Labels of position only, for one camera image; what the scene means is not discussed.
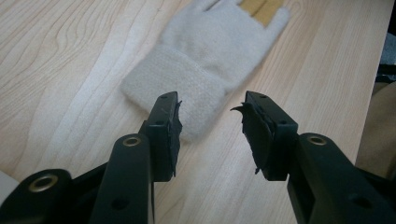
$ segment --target yellow strip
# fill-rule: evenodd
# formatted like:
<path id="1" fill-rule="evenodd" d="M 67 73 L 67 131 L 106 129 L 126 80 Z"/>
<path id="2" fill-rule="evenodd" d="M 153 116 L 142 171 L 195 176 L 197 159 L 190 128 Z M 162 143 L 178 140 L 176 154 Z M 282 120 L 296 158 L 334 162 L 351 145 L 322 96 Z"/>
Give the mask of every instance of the yellow strip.
<path id="1" fill-rule="evenodd" d="M 267 0 L 257 13 L 253 15 L 253 18 L 267 26 L 282 5 L 283 0 Z"/>
<path id="2" fill-rule="evenodd" d="M 266 2 L 267 0 L 244 0 L 239 6 L 253 16 Z"/>

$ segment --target glove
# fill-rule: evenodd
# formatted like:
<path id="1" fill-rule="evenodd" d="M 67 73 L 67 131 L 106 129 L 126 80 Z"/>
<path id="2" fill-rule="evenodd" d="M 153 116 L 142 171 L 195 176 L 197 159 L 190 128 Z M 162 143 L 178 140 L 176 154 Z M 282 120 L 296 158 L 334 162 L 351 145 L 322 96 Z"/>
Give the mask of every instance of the glove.
<path id="1" fill-rule="evenodd" d="M 195 0 L 170 20 L 121 90 L 150 111 L 159 95 L 177 91 L 181 137 L 199 139 L 235 90 L 262 61 L 289 20 L 281 7 L 264 27 L 236 0 Z"/>

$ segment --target black object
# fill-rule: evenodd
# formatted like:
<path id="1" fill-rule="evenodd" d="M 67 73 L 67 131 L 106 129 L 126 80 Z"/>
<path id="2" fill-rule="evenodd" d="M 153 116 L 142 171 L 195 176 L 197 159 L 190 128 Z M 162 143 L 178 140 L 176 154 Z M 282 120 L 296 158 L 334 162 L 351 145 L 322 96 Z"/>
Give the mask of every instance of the black object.
<path id="1" fill-rule="evenodd" d="M 0 223 L 154 223 L 153 182 L 176 173 L 179 106 L 177 92 L 160 96 L 139 133 L 117 140 L 108 163 L 84 175 L 30 175 L 4 201 Z"/>
<path id="2" fill-rule="evenodd" d="M 396 223 L 394 183 L 353 166 L 337 145 L 295 123 L 268 96 L 247 91 L 243 133 L 258 170 L 285 180 L 299 223 Z"/>

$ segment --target light wood tabletop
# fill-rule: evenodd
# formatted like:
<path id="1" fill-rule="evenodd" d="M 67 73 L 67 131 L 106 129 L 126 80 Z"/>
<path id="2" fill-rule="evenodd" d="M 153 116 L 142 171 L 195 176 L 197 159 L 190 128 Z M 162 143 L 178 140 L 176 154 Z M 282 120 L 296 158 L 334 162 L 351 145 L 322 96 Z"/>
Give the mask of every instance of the light wood tabletop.
<path id="1" fill-rule="evenodd" d="M 21 181 L 106 162 L 148 114 L 122 79 L 189 0 L 2 1 L 0 170 Z M 294 223 L 286 182 L 254 175 L 245 92 L 269 95 L 299 133 L 330 137 L 354 162 L 392 0 L 286 0 L 290 22 L 205 137 L 182 142 L 177 177 L 155 186 L 157 223 Z"/>

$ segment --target glove cuff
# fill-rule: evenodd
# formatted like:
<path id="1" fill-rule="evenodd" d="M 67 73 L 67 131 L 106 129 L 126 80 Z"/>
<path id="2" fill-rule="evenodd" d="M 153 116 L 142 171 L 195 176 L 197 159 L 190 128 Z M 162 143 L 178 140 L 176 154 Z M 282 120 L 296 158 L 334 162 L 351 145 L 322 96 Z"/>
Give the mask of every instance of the glove cuff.
<path id="1" fill-rule="evenodd" d="M 150 111 L 158 96 L 177 91 L 183 101 L 179 110 L 181 137 L 200 138 L 225 103 L 226 83 L 208 74 L 185 54 L 157 44 L 121 83 L 121 91 Z"/>

